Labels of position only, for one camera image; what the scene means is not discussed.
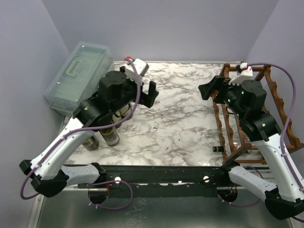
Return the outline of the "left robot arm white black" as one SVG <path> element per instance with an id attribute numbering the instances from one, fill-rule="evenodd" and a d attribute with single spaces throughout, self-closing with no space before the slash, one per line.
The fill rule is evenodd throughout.
<path id="1" fill-rule="evenodd" d="M 92 184 L 102 187 L 105 183 L 105 170 L 98 163 L 80 166 L 65 166 L 66 160 L 87 139 L 101 127 L 113 126 L 113 115 L 130 102 L 153 106 L 159 94 L 156 83 L 151 81 L 149 92 L 142 92 L 137 83 L 142 81 L 149 66 L 126 65 L 118 71 L 110 71 L 99 81 L 98 90 L 82 101 L 69 119 L 65 129 L 39 156 L 23 160 L 20 168 L 37 194 L 53 197 L 66 186 Z"/>

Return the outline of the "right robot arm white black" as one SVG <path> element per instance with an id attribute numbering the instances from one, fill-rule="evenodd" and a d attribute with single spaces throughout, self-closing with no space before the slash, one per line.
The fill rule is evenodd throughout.
<path id="1" fill-rule="evenodd" d="M 217 104 L 225 104 L 238 117 L 239 124 L 249 140 L 265 158 L 275 183 L 268 182 L 247 171 L 236 162 L 219 173 L 224 186 L 236 183 L 259 197 L 267 210 L 278 220 L 295 218 L 304 211 L 304 191 L 296 180 L 303 180 L 284 144 L 280 143 L 281 129 L 275 118 L 262 110 L 267 92 L 256 80 L 232 84 L 229 78 L 215 76 L 199 85 L 203 100 L 213 92 Z"/>

